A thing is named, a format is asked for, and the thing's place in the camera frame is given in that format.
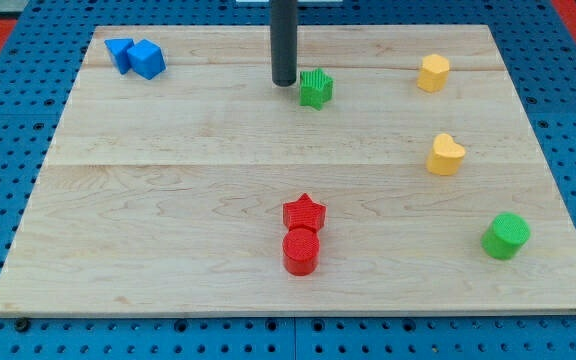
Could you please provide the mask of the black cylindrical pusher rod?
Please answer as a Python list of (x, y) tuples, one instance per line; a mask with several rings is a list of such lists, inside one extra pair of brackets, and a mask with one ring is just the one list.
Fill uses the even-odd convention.
[(272, 82), (288, 87), (296, 82), (297, 74), (296, 0), (270, 1), (270, 45)]

